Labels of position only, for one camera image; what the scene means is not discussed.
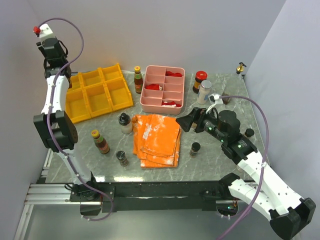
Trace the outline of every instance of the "pink divided organizer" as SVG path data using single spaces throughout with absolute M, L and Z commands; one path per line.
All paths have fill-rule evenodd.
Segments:
M 166 76 L 166 71 L 182 74 Z M 162 90 L 149 90 L 145 87 L 150 84 L 159 84 Z M 142 110 L 148 113 L 178 115 L 184 106 L 185 70 L 180 67 L 154 66 L 146 67 L 145 78 L 140 97 Z M 161 106 L 162 102 L 180 104 L 181 107 Z

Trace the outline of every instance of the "yellow plastic tray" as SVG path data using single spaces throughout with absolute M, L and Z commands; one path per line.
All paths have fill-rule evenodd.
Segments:
M 82 122 L 134 105 L 127 82 L 117 63 L 72 76 L 65 111 L 71 121 Z

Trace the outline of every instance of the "table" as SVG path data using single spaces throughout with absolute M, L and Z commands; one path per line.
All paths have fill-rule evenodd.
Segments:
M 251 178 L 244 172 L 239 172 L 236 165 L 227 158 L 221 150 L 221 143 L 206 132 L 182 132 L 178 167 L 144 169 L 140 167 L 140 160 L 133 155 L 133 132 L 125 135 L 121 132 L 118 117 L 122 112 L 134 116 L 135 114 L 149 114 L 142 111 L 140 95 L 135 92 L 134 73 L 125 72 L 124 77 L 132 94 L 134 106 L 116 112 L 105 114 L 84 122 L 77 123 L 79 149 L 81 155 L 92 171 L 97 182 L 169 182 L 169 181 L 218 181 L 229 173 L 235 173 L 244 180 Z M 233 93 L 248 97 L 246 85 L 241 75 L 237 74 L 209 74 L 215 93 L 221 94 L 226 84 L 232 84 Z M 184 106 L 180 116 L 187 115 L 194 107 L 207 108 L 209 103 L 197 103 L 197 94 L 192 90 L 195 81 L 194 73 L 185 74 Z M 235 111 L 241 122 L 241 133 L 247 128 L 254 130 L 251 141 L 260 152 L 264 152 L 264 145 L 257 125 L 251 103 L 244 99 L 231 99 L 228 105 L 218 105 L 218 112 L 227 109 Z M 100 154 L 91 137 L 91 131 L 98 129 L 110 146 L 108 154 Z M 201 144 L 196 158 L 189 157 L 193 142 Z M 122 167 L 116 158 L 117 151 L 125 151 L 129 165 Z M 56 154 L 53 154 L 46 183 L 71 183 L 71 175 Z

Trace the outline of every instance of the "red bottle cap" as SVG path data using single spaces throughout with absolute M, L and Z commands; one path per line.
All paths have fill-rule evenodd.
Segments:
M 206 80 L 208 77 L 208 74 L 205 71 L 197 71 L 195 74 L 195 77 L 199 80 Z
M 40 32 L 41 32 L 40 28 L 37 27 L 37 26 L 35 26 L 35 27 L 33 28 L 33 31 L 34 31 L 34 33 L 37 34 L 37 35 L 40 34 Z

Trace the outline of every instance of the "black lid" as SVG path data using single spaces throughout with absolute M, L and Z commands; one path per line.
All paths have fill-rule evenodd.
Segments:
M 130 123 L 130 116 L 125 114 L 124 112 L 121 113 L 119 117 L 119 124 L 122 126 L 126 126 Z
M 245 130 L 245 133 L 244 135 L 247 137 L 247 138 L 250 138 L 252 137 L 253 135 L 255 135 L 255 131 L 251 128 L 248 128 L 247 130 Z
M 117 151 L 116 152 L 116 158 L 119 160 L 125 159 L 126 158 L 126 153 L 124 151 Z
M 192 143 L 192 149 L 195 151 L 199 151 L 201 148 L 201 145 L 198 142 Z

